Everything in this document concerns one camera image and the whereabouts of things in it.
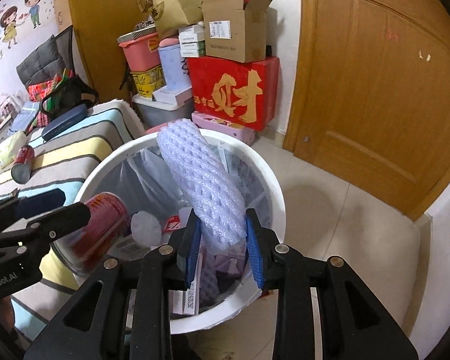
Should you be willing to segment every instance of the yellow box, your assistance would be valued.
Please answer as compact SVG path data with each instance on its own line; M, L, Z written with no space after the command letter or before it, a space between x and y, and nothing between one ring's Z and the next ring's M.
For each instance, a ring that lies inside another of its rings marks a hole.
M132 71L133 80L140 96L152 98L152 93L165 86L164 72L159 64L147 71Z

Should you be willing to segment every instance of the cartoon girl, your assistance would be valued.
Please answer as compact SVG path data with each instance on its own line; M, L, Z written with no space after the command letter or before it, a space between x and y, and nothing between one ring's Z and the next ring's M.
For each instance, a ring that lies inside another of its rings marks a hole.
M8 48L10 48L12 39L13 44L17 44L17 26L21 26L23 23L17 24L17 11L18 8L16 6L8 8L5 13L2 15L0 19L0 26L4 28L4 37L2 39L3 43L8 42Z

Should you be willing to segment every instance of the cartoon boy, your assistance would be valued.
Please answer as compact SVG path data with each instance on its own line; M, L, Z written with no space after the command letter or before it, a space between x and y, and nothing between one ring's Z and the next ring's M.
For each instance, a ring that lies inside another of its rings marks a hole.
M25 5L30 8L29 14L31 22L34 24L34 28L37 28L37 25L41 25L38 16L38 13L40 12L39 2L40 0L25 0Z

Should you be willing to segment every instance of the bed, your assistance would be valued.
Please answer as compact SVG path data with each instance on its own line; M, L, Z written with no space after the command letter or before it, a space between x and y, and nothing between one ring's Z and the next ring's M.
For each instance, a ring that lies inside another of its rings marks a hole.
M0 199L16 188L19 197L33 196L60 188L66 196L65 205L72 204L89 174L113 150L145 134L143 125L133 110L122 100L99 104L89 110L82 122L44 142L42 129L29 135L35 150L30 180L20 185L11 178L8 166L0 172ZM14 228L23 228L25 221ZM30 342L78 288L75 277L55 256L42 259L41 282L12 296L15 327L22 339Z

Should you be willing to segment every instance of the white tile floor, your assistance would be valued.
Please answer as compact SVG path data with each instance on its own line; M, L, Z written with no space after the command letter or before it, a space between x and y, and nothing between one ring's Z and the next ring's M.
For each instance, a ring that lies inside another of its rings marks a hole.
M418 263L420 235L416 226L372 195L301 161L266 139L258 140L253 148L272 168L282 187L285 242L316 259L342 256L401 324ZM318 303L312 299L316 312ZM258 299L218 327L222 337L226 335L227 341L234 343L234 359L272 358L276 301L276 293ZM316 348L320 348L317 317L315 322ZM320 350L316 358L322 358Z

